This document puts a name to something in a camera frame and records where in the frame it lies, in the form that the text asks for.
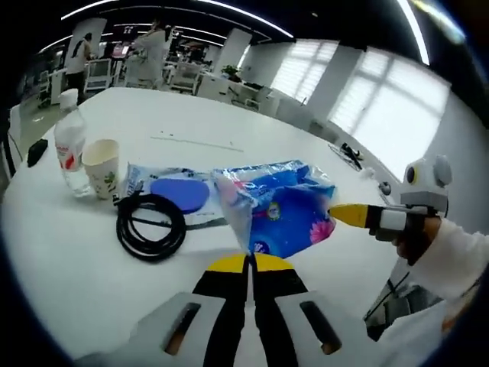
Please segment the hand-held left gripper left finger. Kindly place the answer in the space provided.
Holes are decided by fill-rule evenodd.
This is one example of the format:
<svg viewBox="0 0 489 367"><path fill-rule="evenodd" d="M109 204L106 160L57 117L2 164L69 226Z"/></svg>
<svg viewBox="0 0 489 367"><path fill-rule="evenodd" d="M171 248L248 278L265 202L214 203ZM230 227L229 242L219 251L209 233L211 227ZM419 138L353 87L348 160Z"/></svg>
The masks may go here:
<svg viewBox="0 0 489 367"><path fill-rule="evenodd" d="M130 366L232 366L245 323L246 255L212 263L193 291L180 292L140 321Z"/></svg>

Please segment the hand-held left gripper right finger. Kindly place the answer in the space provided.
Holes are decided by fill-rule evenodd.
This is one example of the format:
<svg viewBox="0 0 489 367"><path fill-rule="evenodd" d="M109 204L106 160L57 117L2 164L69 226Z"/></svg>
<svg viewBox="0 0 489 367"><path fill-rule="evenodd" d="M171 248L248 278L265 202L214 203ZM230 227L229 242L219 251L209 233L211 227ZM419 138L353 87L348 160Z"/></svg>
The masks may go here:
<svg viewBox="0 0 489 367"><path fill-rule="evenodd" d="M255 321L269 366L366 366L363 323L317 291L293 266L253 255Z"/></svg>

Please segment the person's right hand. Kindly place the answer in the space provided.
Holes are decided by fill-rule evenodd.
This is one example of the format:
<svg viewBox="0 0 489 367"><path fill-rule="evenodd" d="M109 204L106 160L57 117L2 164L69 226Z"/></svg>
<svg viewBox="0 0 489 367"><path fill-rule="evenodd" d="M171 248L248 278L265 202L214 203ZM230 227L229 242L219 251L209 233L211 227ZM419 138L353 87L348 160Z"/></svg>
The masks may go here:
<svg viewBox="0 0 489 367"><path fill-rule="evenodd" d="M427 217L409 214L406 227L394 240L397 254L413 266L426 252L436 238L442 219L438 216Z"/></svg>

